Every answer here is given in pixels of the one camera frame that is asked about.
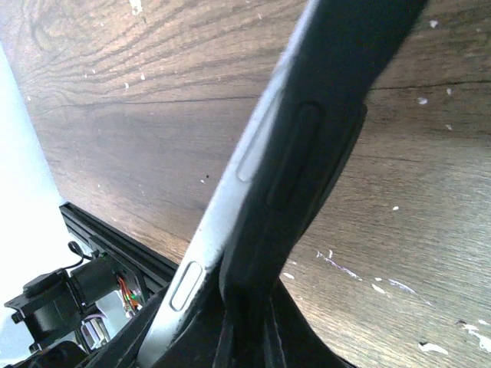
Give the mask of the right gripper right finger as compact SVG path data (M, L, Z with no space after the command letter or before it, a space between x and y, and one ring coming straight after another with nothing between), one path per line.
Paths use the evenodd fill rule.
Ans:
M285 285L278 281L264 324L266 367L352 367L312 330Z

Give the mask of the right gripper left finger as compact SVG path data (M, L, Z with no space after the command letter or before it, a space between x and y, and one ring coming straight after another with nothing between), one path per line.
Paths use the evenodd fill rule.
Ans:
M142 367L137 354L151 324L157 320L157 311L163 301L159 291L151 297L143 310L137 313L109 344L91 354L85 367ZM205 284L205 291L191 309L184 327L169 347L157 344L158 360L152 367L229 367L230 329L222 326L225 308L219 293L219 272L214 271Z

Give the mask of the silver blue phone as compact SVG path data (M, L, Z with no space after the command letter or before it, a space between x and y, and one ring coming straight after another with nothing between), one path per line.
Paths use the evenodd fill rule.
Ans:
M319 4L318 1L307 3L249 118L143 341L137 356L140 367L152 367L185 329L194 305L219 266L226 245L238 227L239 214L245 208L246 196L252 191L266 148L272 141L272 129L294 57Z

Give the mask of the black phone case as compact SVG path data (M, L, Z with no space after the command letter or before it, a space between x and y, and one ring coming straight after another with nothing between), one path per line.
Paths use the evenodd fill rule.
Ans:
M318 1L267 146L220 258L229 367L266 367L265 312L292 249L324 205L361 132L364 99L423 1Z

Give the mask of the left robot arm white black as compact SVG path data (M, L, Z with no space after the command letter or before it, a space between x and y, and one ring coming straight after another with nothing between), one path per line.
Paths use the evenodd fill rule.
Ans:
M32 355L70 333L84 352L93 353L112 340L108 317L97 302L116 292L123 312L132 318L149 297L142 272L123 256L102 248L87 255L75 241L68 247L81 256L78 263L34 278L5 302L15 311L13 322L23 323L31 334Z

